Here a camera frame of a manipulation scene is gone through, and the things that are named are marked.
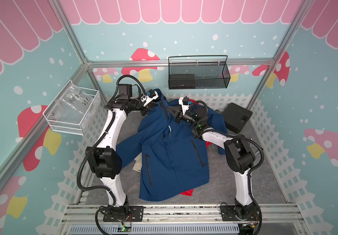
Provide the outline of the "red jacket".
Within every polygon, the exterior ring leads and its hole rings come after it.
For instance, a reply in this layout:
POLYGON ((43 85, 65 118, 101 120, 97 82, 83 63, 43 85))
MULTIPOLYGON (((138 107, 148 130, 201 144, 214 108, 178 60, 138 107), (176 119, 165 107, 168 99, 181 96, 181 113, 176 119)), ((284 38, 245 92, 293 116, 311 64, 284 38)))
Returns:
POLYGON ((190 189, 188 191, 184 191, 182 193, 180 193, 181 195, 185 195, 185 196, 192 196, 193 194, 193 189, 190 189))

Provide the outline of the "blue jacket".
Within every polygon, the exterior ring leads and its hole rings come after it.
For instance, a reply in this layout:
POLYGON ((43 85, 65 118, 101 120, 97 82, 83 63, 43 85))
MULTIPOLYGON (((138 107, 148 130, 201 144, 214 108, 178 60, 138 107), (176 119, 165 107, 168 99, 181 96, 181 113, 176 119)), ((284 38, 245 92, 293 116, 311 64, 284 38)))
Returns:
POLYGON ((116 152, 127 166, 142 154, 139 198, 158 202, 209 183, 210 173, 205 141, 196 139, 191 124, 176 123, 167 101, 157 89, 157 106, 142 119, 138 132, 119 143, 116 152))

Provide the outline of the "black box in basket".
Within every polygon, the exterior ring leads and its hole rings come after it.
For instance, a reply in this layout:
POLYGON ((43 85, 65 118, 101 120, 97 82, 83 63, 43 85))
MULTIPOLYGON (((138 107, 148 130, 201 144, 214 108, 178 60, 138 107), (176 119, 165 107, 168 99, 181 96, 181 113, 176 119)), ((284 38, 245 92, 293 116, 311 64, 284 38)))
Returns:
POLYGON ((168 82, 170 90, 195 89, 194 74, 171 74, 168 82))

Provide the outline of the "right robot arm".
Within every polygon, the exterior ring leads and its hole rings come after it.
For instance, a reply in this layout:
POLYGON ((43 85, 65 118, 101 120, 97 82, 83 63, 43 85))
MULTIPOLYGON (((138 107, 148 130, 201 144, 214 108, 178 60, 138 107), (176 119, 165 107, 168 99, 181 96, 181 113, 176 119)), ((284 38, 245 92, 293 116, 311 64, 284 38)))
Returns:
POLYGON ((263 149, 243 135, 229 135, 210 126, 208 107, 203 101, 190 103, 187 97, 180 98, 179 105, 170 106, 169 112, 175 122, 189 123, 196 139, 210 142, 225 151, 227 164, 235 176, 236 196, 234 206, 221 204, 223 220, 255 219, 254 223, 259 223, 262 217, 260 206, 252 193, 251 173, 262 165, 263 149))

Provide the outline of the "horizontal aluminium frame bar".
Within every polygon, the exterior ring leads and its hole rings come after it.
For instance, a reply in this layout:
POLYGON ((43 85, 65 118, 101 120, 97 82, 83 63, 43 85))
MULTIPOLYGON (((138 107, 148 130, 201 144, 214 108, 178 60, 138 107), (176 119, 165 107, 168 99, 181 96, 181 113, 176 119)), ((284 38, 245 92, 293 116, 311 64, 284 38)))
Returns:
POLYGON ((166 59, 166 60, 149 60, 149 61, 133 61, 133 60, 123 60, 123 61, 89 61, 89 68, 123 68, 123 67, 168 67, 174 64, 195 64, 200 63, 213 63, 220 65, 224 62, 228 66, 232 65, 272 65, 274 59, 261 59, 261 58, 248 58, 248 59, 166 59))

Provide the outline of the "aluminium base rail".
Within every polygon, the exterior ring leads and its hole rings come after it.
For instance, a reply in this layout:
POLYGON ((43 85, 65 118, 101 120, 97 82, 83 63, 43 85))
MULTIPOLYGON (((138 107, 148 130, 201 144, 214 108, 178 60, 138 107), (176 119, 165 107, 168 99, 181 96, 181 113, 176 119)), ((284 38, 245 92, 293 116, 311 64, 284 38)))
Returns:
POLYGON ((246 220, 232 214, 231 205, 137 205, 126 219, 96 216, 98 205, 70 206, 59 235, 309 235, 295 204, 262 204, 246 220))

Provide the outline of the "black plastic tool case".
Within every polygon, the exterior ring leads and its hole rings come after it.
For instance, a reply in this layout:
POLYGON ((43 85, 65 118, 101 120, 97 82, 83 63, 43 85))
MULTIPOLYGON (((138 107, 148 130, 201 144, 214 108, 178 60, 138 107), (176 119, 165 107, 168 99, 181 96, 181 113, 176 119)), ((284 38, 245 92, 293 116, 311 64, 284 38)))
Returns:
POLYGON ((252 116, 252 112, 235 104, 230 103, 223 110, 222 116, 226 128, 239 134, 252 116))

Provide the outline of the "beige jacket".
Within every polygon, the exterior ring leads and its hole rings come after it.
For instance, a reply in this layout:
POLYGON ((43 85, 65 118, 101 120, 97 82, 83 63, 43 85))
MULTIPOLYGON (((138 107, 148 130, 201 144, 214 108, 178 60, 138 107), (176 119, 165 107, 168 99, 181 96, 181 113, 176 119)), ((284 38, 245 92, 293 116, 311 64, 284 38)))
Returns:
POLYGON ((142 163, 143 163, 142 153, 139 153, 138 156, 134 160, 135 160, 135 163, 133 166, 133 170, 136 172, 141 172, 142 163))

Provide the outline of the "aluminium frame post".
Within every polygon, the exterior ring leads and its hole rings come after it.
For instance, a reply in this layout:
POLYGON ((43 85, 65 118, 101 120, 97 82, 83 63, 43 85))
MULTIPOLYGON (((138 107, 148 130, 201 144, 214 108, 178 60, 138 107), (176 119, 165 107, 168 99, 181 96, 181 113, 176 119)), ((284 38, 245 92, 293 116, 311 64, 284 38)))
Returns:
POLYGON ((77 69, 77 71, 74 73, 74 75, 71 78, 73 83, 78 84, 81 80, 81 77, 86 74, 93 88, 99 91, 101 104, 106 105, 107 99, 105 98, 105 95, 95 75, 93 74, 93 70, 90 67, 91 61, 89 61, 88 58, 85 56, 83 48, 73 30, 70 20, 68 19, 65 13, 62 3, 60 1, 54 0, 54 1, 50 1, 50 4, 52 5, 54 12, 58 17, 59 22, 62 24, 63 30, 65 31, 66 36, 69 39, 70 43, 72 44, 72 47, 75 50, 75 53, 80 61, 80 67, 77 69))

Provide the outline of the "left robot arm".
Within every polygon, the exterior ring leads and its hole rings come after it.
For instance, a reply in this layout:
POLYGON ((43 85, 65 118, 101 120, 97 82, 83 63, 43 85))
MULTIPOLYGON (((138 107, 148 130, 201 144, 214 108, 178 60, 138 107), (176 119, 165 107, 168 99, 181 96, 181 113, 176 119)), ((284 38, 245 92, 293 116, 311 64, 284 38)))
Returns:
POLYGON ((96 212, 106 218, 121 223, 132 219, 128 197, 123 191, 120 172, 122 159, 116 152, 116 142, 130 112, 139 111, 145 116, 153 107, 158 94, 155 90, 146 91, 141 82, 132 75, 122 75, 116 82, 116 90, 104 106, 108 113, 99 139, 85 151, 85 158, 77 173, 77 186, 83 191, 103 190, 108 195, 108 205, 101 206, 96 212), (86 187, 81 182, 82 172, 88 164, 92 173, 101 179, 102 185, 86 187))

